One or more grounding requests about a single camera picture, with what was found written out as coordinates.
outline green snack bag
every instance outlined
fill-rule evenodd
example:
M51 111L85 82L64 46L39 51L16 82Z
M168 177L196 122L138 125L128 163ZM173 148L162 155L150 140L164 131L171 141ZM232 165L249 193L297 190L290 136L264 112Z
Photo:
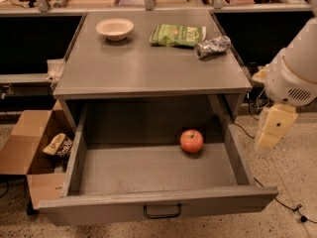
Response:
M206 38L206 27L187 27L178 25L156 25L150 43L159 46L195 47Z

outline cabinet top surface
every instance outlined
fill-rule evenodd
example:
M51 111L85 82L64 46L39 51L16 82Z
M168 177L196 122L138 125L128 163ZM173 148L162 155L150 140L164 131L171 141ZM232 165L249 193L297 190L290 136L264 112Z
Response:
M128 38L109 42L96 25L131 20ZM54 91L57 98L244 93L250 84L231 51L197 59L193 49L150 44L157 24L206 26L207 40L221 33L207 10L89 12Z

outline open cardboard box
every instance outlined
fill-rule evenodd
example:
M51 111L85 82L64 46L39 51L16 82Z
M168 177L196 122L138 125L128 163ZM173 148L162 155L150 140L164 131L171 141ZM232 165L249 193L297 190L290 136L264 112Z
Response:
M26 175L34 209L59 198L65 173L54 173L55 158L42 150L61 132L73 138L59 102L53 110L25 110L0 151L0 175Z

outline floor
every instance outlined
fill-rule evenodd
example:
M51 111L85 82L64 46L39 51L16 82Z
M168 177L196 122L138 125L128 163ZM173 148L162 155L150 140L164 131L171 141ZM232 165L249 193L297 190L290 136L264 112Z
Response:
M10 112L18 117L19 113ZM0 148L15 120L0 115ZM243 106L236 123L255 135L258 121ZM296 124L271 152L260 153L254 139L237 126L241 145L255 176L264 185L277 186L281 203L317 221L317 103L300 109ZM0 237L317 237L317 224L300 222L300 215L274 200L260 213L56 227L41 214L27 215L28 189L22 178L8 181L0 198ZM0 183L0 196L5 183Z

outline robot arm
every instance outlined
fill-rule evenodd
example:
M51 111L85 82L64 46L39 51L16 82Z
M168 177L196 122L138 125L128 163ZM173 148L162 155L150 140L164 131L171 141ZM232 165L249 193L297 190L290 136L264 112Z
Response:
M317 0L311 0L317 15ZM257 146L273 148L297 119L296 107L317 97L317 18L310 19L288 47L253 77L274 105L261 114Z

